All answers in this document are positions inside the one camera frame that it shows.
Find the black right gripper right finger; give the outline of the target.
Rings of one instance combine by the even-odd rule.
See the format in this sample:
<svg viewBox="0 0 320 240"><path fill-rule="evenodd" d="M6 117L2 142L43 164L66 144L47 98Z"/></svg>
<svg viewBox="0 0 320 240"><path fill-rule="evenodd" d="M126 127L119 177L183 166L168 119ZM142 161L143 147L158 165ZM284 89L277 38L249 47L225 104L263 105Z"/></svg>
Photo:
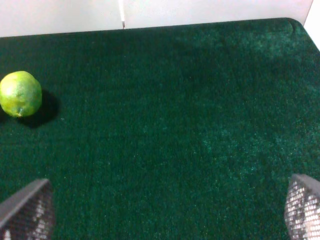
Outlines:
<svg viewBox="0 0 320 240"><path fill-rule="evenodd" d="M288 185L284 222L291 240L320 238L320 182L306 174L293 174Z"/></svg>

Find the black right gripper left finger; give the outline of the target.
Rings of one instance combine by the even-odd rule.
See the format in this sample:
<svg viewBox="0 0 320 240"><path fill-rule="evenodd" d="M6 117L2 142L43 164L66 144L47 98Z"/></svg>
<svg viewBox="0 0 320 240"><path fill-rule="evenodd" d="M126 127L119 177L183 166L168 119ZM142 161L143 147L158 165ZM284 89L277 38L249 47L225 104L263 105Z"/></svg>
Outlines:
<svg viewBox="0 0 320 240"><path fill-rule="evenodd" d="M53 188L36 179L0 204L2 240L51 240L55 226Z"/></svg>

